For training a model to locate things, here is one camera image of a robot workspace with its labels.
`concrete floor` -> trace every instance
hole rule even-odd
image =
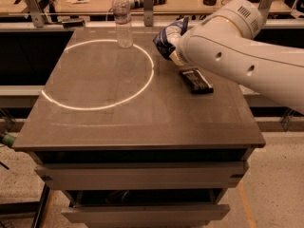
[[[251,156],[250,169],[237,188],[221,203],[231,211],[205,228],[299,228],[304,223],[304,132],[264,132],[266,146]],[[25,153],[0,148],[0,203],[39,200],[43,182],[34,173],[35,162]],[[60,214],[68,206],[59,191],[49,194],[41,227],[85,228]],[[32,218],[5,220],[10,227],[29,228]]]

